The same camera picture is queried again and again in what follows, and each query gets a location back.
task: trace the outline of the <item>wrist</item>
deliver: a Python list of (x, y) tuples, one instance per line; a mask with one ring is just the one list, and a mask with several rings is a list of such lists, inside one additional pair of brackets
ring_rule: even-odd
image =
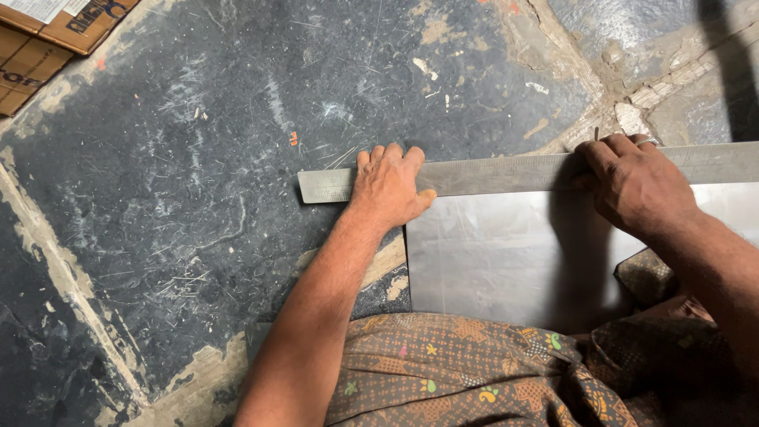
[(335, 228), (360, 230), (363, 239), (377, 241), (390, 231), (371, 211), (349, 204), (337, 221)]
[(644, 232), (641, 241), (649, 247), (666, 243), (688, 240), (706, 229), (713, 218), (698, 207), (677, 213), (666, 221), (660, 221)]

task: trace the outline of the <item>hairy arm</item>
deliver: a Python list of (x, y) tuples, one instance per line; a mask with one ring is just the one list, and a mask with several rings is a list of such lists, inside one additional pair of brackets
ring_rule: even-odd
[(740, 363), (759, 376), (759, 249), (696, 205), (688, 182), (645, 135), (578, 146), (594, 174), (596, 210), (653, 249), (719, 325)]
[(417, 194), (424, 154), (397, 144), (357, 156), (351, 202), (295, 284), (241, 391), (235, 427), (323, 425), (335, 390), (351, 309), (366, 269), (391, 228), (435, 198)]

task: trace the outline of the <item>cardboard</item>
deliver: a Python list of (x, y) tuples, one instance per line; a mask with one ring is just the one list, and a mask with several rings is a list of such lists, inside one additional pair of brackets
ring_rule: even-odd
[(48, 6), (46, 11), (60, 10), (60, 12), (50, 20), (49, 24), (45, 24), (40, 20), (45, 19), (44, 14), (35, 14), (40, 18), (36, 19), (0, 4), (0, 20), (66, 49), (88, 55), (139, 0), (24, 1), (30, 4), (44, 3)]
[(13, 115), (73, 53), (0, 25), (0, 114)]

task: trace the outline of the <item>metal ruler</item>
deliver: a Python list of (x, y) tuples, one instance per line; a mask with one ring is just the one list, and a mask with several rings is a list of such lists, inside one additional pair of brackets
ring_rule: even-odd
[[(660, 148), (691, 184), (759, 182), (759, 142)], [(500, 157), (425, 163), (417, 190), (439, 196), (481, 195), (571, 188), (577, 174), (590, 171), (580, 153)], [(304, 203), (348, 201), (355, 169), (298, 172)]]

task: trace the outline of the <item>right hand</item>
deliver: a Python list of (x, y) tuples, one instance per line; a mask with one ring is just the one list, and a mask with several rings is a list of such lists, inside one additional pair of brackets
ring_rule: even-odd
[(578, 145), (594, 173), (574, 182), (593, 192), (602, 217), (644, 242), (676, 232), (703, 214), (677, 166), (651, 142), (635, 146), (646, 138), (611, 134)]
[(422, 214), (437, 197), (434, 190), (417, 193), (415, 179), (424, 163), (424, 152), (412, 147), (406, 155), (393, 143), (377, 145), (356, 157), (358, 168), (351, 202), (346, 211), (356, 213), (369, 228), (383, 235)]

